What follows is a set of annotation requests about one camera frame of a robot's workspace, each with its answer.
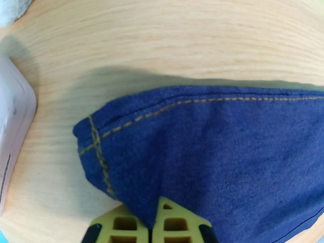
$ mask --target white object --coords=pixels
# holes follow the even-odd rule
[[[7,26],[28,10],[32,0],[0,0],[0,25]]]
[[[35,112],[32,87],[10,59],[0,55],[0,215],[13,167]]]

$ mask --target light wood surface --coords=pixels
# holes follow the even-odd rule
[[[322,0],[35,0],[0,28],[0,52],[38,97],[0,230],[79,242],[117,205],[86,181],[71,133],[108,100],[174,84],[323,90],[323,13]],[[324,217],[290,243],[323,233]]]

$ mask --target jeans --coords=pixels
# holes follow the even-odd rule
[[[108,102],[74,128],[90,183],[148,228],[160,196],[220,243],[280,243],[324,212],[324,93],[176,86]]]

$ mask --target seam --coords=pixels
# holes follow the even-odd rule
[[[110,181],[109,181],[108,165],[107,165],[107,161],[106,161],[106,159],[103,155],[102,149],[101,149],[101,138],[100,138],[99,131],[94,126],[94,121],[92,119],[92,115],[89,115],[88,118],[89,118],[90,125],[91,125],[91,135],[92,135],[92,140],[93,140],[92,147],[94,147],[94,149],[96,151],[96,156],[99,160],[100,166],[102,167],[102,171],[104,174],[104,182],[107,185],[107,192],[113,198],[116,198],[114,191],[111,187]]]
[[[272,97],[223,97],[223,98],[207,98],[207,99],[196,99],[196,100],[181,100],[181,101],[178,101],[176,103],[172,103],[172,104],[169,104],[167,106],[164,106],[161,109],[159,109],[159,110],[157,110],[157,111],[155,111],[153,113],[148,113],[148,114],[145,114],[145,115],[141,115],[141,116],[135,118],[132,121],[126,122],[125,124],[122,124],[122,125],[120,125],[120,126],[118,126],[116,128],[113,128],[112,130],[110,130],[108,132],[105,132],[102,135],[102,138],[106,138],[109,135],[111,135],[112,133],[116,133],[116,132],[120,131],[121,129],[124,129],[126,127],[129,127],[129,126],[133,125],[136,122],[139,122],[139,121],[141,121],[143,119],[146,119],[146,118],[149,118],[149,117],[157,116],[160,113],[162,113],[164,111],[167,111],[168,109],[171,109],[171,108],[173,108],[175,106],[182,105],[182,104],[205,103],[205,102],[215,102],[215,101],[216,102],[220,102],[220,101],[236,101],[236,100],[253,102],[253,101],[303,101],[303,100],[321,100],[321,99],[324,99],[324,96],[299,97],[299,98],[286,98],[286,97],[285,98],[279,98],[279,97],[275,97],[275,98],[272,98]],[[92,138],[94,140],[93,144],[91,144],[91,145],[85,147],[84,149],[82,149],[79,152],[79,156],[82,156],[87,151],[91,150],[92,148],[98,148],[98,147],[96,147],[96,145],[98,144],[98,141],[101,141],[99,131],[94,128],[93,122],[91,123],[91,128],[92,128],[92,134],[96,133],[97,138],[94,139],[94,136],[92,136]]]

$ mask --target denim cloth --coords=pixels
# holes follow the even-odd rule
[[[220,243],[285,242],[324,212],[324,93],[177,86],[107,103],[74,128],[89,182],[148,227],[165,196]]]

